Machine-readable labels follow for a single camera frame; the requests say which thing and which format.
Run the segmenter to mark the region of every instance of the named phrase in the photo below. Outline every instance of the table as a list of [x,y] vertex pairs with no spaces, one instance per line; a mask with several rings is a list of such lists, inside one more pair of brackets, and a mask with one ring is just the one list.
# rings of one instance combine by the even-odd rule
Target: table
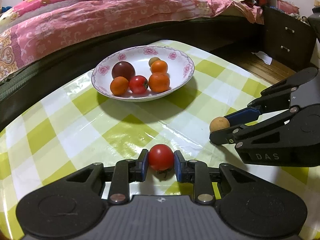
[[[154,101],[122,102],[92,87],[91,70],[43,98],[1,131],[1,230],[14,239],[23,236],[15,208],[27,193],[91,163],[113,166],[136,158],[143,148],[164,143],[180,150],[187,160],[201,160],[210,167],[228,162],[298,194],[308,206],[301,237],[320,237],[318,168],[246,166],[234,145],[216,147],[209,142],[213,118],[246,107],[270,84],[187,44],[169,40],[153,44],[180,49],[192,58],[196,70],[184,87]],[[149,171],[146,182],[132,183],[130,192],[192,194],[192,185],[179,185],[173,173],[165,180]]]

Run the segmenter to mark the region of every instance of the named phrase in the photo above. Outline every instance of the drawer handle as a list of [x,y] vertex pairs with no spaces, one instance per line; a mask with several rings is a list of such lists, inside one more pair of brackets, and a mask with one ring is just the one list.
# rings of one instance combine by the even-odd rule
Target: drawer handle
[[286,48],[285,46],[281,46],[281,49],[286,49],[287,52],[290,52],[290,50],[288,48]]
[[290,28],[288,28],[288,27],[285,27],[284,29],[287,30],[287,31],[291,31],[292,33],[294,33],[294,30],[292,30],[292,29],[290,29]]

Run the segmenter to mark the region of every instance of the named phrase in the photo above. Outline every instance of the blue gripper pad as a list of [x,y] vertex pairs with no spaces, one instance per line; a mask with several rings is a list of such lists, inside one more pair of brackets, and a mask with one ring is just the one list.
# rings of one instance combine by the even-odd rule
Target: blue gripper pad
[[261,115],[260,111],[252,107],[247,107],[233,114],[226,115],[225,118],[228,119],[230,126],[235,126],[238,124],[245,124],[253,121],[257,121]]
[[174,172],[176,173],[177,181],[182,182],[182,173],[181,173],[181,163],[177,156],[177,153],[174,152]]
[[149,167],[148,153],[149,153],[149,152],[147,152],[147,153],[144,155],[144,158],[143,158],[143,160],[142,160],[142,167],[141,167],[142,181],[145,181],[145,180],[146,180],[146,177],[147,177],[147,171],[148,171],[148,167]]

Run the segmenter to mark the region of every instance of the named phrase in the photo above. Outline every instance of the tan ball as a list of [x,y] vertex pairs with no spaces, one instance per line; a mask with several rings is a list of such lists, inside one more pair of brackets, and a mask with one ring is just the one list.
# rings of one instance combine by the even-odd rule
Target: tan ball
[[230,127],[230,123],[228,119],[225,117],[217,117],[213,119],[209,126],[210,132],[214,132],[214,131],[229,128],[229,127]]

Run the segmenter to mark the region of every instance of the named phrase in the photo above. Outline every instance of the orange tomato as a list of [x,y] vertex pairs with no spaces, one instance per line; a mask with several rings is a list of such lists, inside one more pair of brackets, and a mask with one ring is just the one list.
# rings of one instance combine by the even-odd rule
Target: orange tomato
[[151,91],[162,93],[169,89],[170,79],[167,74],[156,72],[149,77],[149,87]]
[[110,90],[115,96],[124,94],[129,87],[129,81],[124,77],[116,77],[110,84]]
[[157,60],[151,65],[151,72],[152,73],[167,73],[168,71],[168,64],[163,60]]

